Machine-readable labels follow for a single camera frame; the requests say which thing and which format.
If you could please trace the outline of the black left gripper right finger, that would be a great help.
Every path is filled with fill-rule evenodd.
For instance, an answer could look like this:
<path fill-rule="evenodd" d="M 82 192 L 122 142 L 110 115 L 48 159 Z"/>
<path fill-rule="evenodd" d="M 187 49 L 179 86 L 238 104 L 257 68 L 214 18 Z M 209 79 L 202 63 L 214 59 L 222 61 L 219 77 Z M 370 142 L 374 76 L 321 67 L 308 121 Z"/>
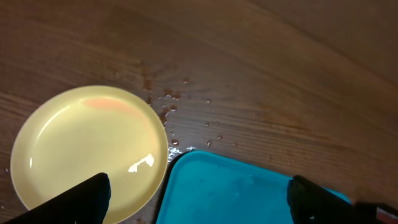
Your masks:
<path fill-rule="evenodd" d="M 287 203 L 294 224 L 383 224 L 301 175 L 289 181 Z"/>

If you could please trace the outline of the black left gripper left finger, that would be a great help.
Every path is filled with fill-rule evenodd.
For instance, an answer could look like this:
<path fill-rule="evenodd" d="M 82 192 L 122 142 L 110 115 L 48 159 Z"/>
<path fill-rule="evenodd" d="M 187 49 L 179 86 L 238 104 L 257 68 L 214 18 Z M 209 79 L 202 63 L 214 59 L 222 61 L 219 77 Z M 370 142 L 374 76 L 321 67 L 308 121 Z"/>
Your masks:
<path fill-rule="evenodd" d="M 102 172 L 5 224 L 102 224 L 110 198 L 110 181 Z"/>

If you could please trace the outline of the yellow plate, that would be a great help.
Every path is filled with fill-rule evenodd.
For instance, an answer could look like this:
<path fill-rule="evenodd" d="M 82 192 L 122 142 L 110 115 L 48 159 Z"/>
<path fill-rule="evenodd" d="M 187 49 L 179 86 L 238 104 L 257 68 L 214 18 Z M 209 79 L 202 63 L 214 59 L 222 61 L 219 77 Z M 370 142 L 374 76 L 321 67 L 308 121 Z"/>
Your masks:
<path fill-rule="evenodd" d="M 138 212 L 156 193 L 168 164 L 167 135 L 138 96 L 110 86 L 65 91 L 22 125 L 11 153 L 11 179 L 33 209 L 105 173 L 111 187 L 106 223 Z"/>

